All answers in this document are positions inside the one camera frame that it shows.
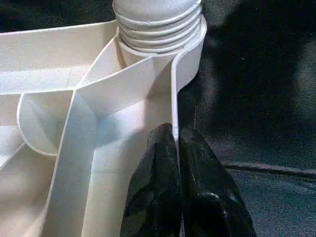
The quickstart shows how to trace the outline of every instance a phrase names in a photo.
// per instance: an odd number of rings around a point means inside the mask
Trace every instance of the black fabric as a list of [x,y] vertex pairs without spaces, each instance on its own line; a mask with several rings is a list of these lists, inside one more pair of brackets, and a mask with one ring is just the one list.
[[120,237],[178,237],[180,176],[170,124],[154,129],[128,187]]
[[112,0],[1,0],[0,32],[114,20]]
[[316,236],[316,181],[229,170],[258,237]]
[[186,237],[255,237],[233,178],[197,132],[180,134]]
[[316,2],[205,1],[199,74],[182,127],[221,161],[316,169]]

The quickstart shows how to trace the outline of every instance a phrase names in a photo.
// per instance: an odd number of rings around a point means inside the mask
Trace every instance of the dark background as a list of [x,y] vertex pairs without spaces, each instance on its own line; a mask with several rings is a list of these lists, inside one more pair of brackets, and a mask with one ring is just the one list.
[[[205,0],[204,15],[181,126],[232,168],[258,236],[316,236],[316,1]],[[2,32],[112,19],[109,0],[0,2]]]

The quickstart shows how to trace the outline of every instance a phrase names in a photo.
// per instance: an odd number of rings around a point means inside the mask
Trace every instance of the plastic divider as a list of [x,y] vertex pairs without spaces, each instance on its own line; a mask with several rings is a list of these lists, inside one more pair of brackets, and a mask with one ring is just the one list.
[[22,94],[18,126],[25,142],[36,152],[56,156],[73,91]]
[[97,122],[93,111],[75,93],[56,160],[43,237],[81,236]]
[[198,72],[207,24],[204,16],[198,38],[181,50],[174,58],[171,66],[171,100],[172,100],[172,131],[176,143],[179,139],[178,93],[193,80]]

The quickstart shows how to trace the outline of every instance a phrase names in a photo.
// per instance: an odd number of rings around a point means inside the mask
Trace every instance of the compartment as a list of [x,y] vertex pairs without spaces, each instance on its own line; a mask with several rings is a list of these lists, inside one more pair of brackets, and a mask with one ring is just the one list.
[[104,47],[80,83],[84,85],[94,82],[117,73],[125,67],[126,63],[119,48],[117,38],[115,37]]
[[17,111],[25,142],[36,152],[55,156],[73,91],[22,94]]
[[23,144],[16,125],[20,95],[0,95],[0,170]]
[[54,162],[26,144],[0,170],[0,236],[34,237],[40,231]]
[[76,91],[42,236],[119,235],[128,182],[148,134],[171,122],[170,86],[159,86],[170,85],[170,74],[157,81],[171,60],[160,69],[156,63],[146,58]]
[[116,33],[116,21],[0,34],[0,93],[77,85]]

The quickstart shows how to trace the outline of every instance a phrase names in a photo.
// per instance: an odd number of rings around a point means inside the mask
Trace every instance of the white plastic tray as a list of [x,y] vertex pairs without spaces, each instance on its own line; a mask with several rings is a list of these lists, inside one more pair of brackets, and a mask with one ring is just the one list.
[[0,34],[0,236],[119,236],[149,132],[177,138],[205,32],[165,55],[128,48],[116,21]]

